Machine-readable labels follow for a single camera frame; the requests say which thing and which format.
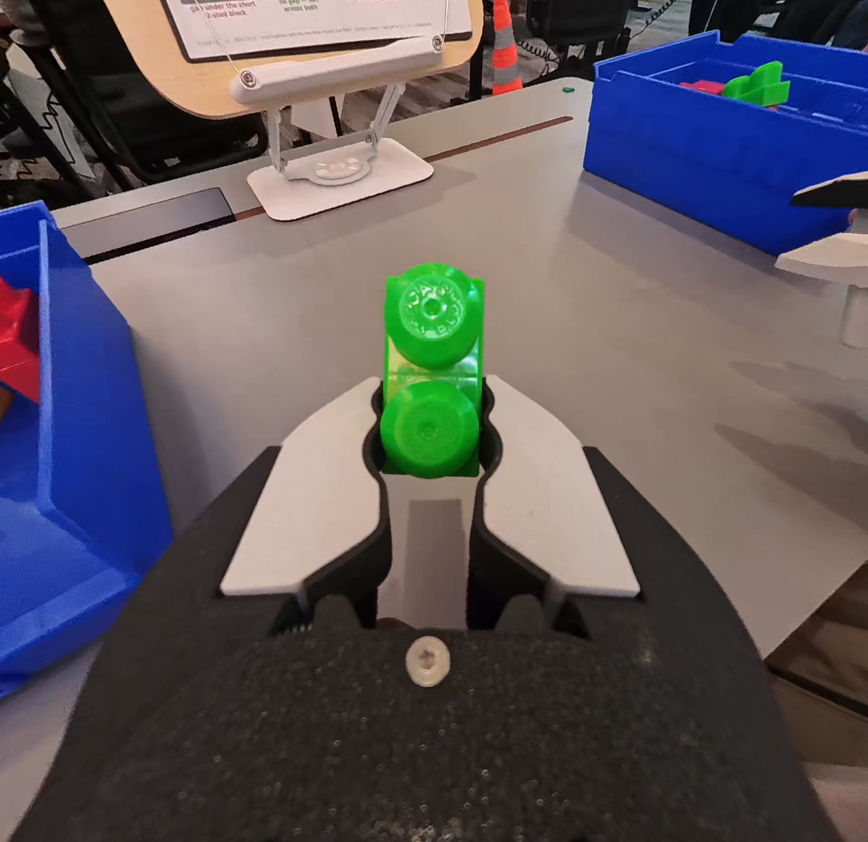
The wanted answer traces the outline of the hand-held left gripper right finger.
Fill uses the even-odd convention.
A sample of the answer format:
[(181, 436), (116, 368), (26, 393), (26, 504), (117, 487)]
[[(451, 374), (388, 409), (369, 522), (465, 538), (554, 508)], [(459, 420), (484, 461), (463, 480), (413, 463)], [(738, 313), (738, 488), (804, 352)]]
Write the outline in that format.
[(502, 378), (483, 388), (470, 571), (498, 599), (634, 599), (640, 585), (578, 437)]

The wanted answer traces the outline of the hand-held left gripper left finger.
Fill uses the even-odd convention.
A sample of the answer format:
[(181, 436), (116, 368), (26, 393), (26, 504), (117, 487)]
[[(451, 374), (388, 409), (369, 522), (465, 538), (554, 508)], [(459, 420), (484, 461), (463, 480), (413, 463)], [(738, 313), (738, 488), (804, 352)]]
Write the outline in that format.
[(385, 581), (392, 533), (373, 453), (380, 384), (363, 379), (284, 439), (222, 578), (224, 596), (356, 599)]

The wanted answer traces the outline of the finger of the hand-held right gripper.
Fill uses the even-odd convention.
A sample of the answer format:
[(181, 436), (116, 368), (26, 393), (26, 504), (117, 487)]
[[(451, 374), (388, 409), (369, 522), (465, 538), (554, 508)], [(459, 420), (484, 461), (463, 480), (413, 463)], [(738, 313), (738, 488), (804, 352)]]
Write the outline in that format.
[(794, 194), (795, 207), (866, 208), (867, 172), (842, 175)]
[(840, 342), (867, 347), (867, 235), (841, 232), (777, 257), (776, 267), (846, 288), (840, 319)]

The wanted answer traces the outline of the green double toy block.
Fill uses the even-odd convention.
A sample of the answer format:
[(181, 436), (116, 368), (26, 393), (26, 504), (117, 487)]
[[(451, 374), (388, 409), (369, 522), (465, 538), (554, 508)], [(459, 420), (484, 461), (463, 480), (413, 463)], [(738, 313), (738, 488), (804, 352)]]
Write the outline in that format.
[(452, 265), (386, 280), (379, 435), (385, 472), (474, 478), (483, 407), (485, 283)]
[(729, 80), (722, 96), (764, 109), (776, 109), (787, 104), (791, 83), (783, 80), (783, 63), (771, 61), (757, 67), (749, 76)]

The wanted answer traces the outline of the blue plastic bin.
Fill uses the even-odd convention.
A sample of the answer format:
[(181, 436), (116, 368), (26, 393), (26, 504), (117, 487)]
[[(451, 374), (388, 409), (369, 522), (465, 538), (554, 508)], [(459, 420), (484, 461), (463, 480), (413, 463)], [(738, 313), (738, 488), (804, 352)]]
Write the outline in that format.
[[(770, 61), (791, 83), (776, 110), (684, 88)], [(848, 228), (852, 205), (790, 200), (866, 171), (866, 102), (864, 52), (702, 33), (595, 65), (583, 168), (778, 256)]]
[(38, 296), (40, 402), (2, 385), (1, 696), (106, 632), (173, 534), (133, 335), (41, 202), (1, 216)]

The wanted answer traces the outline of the pile of colourful toy blocks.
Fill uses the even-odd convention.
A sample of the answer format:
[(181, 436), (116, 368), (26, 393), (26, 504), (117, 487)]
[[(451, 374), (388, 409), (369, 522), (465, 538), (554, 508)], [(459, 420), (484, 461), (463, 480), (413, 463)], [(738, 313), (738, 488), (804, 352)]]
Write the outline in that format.
[(1, 383), (40, 402), (40, 337), (38, 296), (1, 279)]

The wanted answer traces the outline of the white document stand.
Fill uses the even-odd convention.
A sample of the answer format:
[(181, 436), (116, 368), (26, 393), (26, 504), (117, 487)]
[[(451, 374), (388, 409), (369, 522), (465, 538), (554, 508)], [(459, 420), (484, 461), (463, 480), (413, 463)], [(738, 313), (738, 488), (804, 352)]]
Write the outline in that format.
[[(296, 221), (428, 180), (433, 165), (404, 145), (384, 137), (412, 70), (439, 68), (442, 33), (397, 40), (381, 47), (345, 52), (310, 61), (282, 61), (244, 69), (230, 81), (233, 99), (266, 110), (271, 165), (251, 173), (247, 182), (269, 218)], [(308, 100), (316, 89), (359, 85), (374, 71), (391, 82), (364, 132), (316, 143), (309, 154), (283, 156), (279, 108)]]

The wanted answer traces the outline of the orange traffic cone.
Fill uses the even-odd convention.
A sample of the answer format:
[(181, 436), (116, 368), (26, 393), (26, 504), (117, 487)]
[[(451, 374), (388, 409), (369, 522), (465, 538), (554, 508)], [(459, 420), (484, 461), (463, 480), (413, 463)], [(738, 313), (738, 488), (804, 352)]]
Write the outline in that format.
[(493, 0), (494, 50), (492, 95), (504, 95), (523, 88), (518, 68), (509, 0)]

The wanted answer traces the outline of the printed instruction sheet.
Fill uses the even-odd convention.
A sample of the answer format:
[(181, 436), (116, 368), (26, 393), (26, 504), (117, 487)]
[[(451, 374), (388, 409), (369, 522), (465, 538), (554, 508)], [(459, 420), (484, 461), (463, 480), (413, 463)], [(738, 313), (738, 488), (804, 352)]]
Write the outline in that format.
[(469, 0), (160, 0), (186, 61), (305, 55), (426, 33), (472, 36)]

